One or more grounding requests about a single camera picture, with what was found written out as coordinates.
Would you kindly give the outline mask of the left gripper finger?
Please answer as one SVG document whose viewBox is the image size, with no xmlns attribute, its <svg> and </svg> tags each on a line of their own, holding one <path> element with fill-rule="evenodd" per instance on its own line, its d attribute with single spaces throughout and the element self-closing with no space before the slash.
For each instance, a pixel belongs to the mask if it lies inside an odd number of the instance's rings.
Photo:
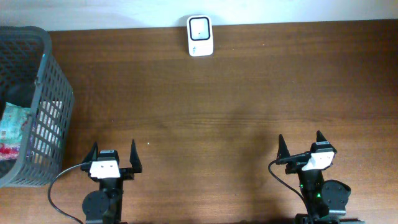
<svg viewBox="0 0 398 224">
<path fill-rule="evenodd" d="M 83 159 L 82 163 L 96 161 L 97 157 L 98 157 L 98 144 L 97 144 L 97 142 L 94 142 L 93 146 L 91 147 L 91 150 L 86 155 L 86 157 Z"/>
<path fill-rule="evenodd" d="M 142 173 L 142 164 L 137 153 L 135 140 L 132 140 L 129 162 L 133 173 Z"/>
</svg>

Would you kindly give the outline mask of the red purple tissue pack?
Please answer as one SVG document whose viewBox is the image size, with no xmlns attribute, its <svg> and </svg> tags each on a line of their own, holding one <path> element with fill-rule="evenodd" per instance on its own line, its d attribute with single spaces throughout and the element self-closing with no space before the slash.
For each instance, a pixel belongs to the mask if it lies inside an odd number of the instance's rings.
<svg viewBox="0 0 398 224">
<path fill-rule="evenodd" d="M 17 159 L 19 155 L 20 144 L 1 143 L 0 158 L 2 161 Z"/>
</svg>

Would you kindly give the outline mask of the mint green wipes packet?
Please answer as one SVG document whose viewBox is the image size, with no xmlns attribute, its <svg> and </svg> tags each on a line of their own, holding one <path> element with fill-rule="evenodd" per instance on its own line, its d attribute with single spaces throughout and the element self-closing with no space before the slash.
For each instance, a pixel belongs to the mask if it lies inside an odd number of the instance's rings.
<svg viewBox="0 0 398 224">
<path fill-rule="evenodd" d="M 16 145 L 22 141 L 30 109 L 6 103 L 1 118 L 1 143 Z"/>
</svg>

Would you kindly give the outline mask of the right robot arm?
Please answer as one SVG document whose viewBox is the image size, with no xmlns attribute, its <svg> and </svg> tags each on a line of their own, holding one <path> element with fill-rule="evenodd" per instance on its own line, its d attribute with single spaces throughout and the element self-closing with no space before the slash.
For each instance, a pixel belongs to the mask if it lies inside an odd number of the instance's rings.
<svg viewBox="0 0 398 224">
<path fill-rule="evenodd" d="M 337 150 L 317 131 L 316 141 L 310 150 L 291 155 L 283 135 L 279 135 L 277 157 L 268 165 L 269 173 L 282 185 L 296 193 L 305 205 L 307 213 L 298 213 L 294 223 L 363 223 L 357 218 L 345 219 L 346 205 L 351 188 L 338 180 L 325 180 L 323 171 L 331 167 Z M 297 191 L 278 178 L 271 170 L 272 165 L 285 165 L 286 174 L 297 174 Z"/>
</svg>

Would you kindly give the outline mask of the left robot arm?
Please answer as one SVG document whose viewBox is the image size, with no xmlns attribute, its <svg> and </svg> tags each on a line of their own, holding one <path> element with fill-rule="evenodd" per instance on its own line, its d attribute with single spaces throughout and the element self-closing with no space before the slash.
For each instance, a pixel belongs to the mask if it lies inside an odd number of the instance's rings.
<svg viewBox="0 0 398 224">
<path fill-rule="evenodd" d="M 142 172 L 134 141 L 131 142 L 129 162 L 129 167 L 120 168 L 116 150 L 100 151 L 98 144 L 93 144 L 82 161 L 81 170 L 99 184 L 99 189 L 90 192 L 83 200 L 85 223 L 122 222 L 124 182 L 134 180 L 134 175 Z"/>
</svg>

